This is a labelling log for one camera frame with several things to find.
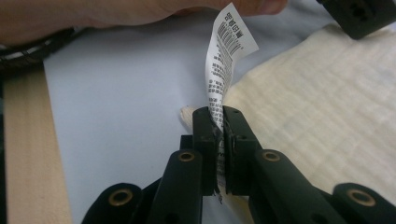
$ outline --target barcode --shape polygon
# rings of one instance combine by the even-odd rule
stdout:
[[[221,26],[218,29],[218,35],[230,55],[233,55],[241,48],[238,38],[235,37],[233,30],[227,25],[227,23],[225,23],[225,21],[221,23]]]

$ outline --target human hand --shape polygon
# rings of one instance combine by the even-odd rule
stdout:
[[[233,0],[242,16],[276,14],[288,0]],[[221,10],[232,0],[4,0],[0,44],[16,46],[70,27],[142,25],[200,7]]]
[[[173,14],[188,14],[200,7],[221,10],[231,0],[85,0],[79,14],[83,26],[107,27],[112,25],[141,25],[160,21]],[[276,14],[287,0],[233,0],[242,16]]]

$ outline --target white paper tag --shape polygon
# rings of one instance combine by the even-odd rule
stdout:
[[[205,65],[209,111],[221,132],[223,132],[223,96],[231,85],[235,63],[258,49],[256,41],[231,3],[216,17]],[[218,184],[224,187],[223,145],[221,141],[218,155]]]

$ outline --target beige fabric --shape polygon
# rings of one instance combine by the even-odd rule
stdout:
[[[396,204],[395,93],[396,34],[354,41],[330,25],[248,72],[225,104],[316,187],[359,183]]]

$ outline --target tan surface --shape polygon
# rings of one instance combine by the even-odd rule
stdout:
[[[42,68],[4,82],[9,224],[71,223]]]

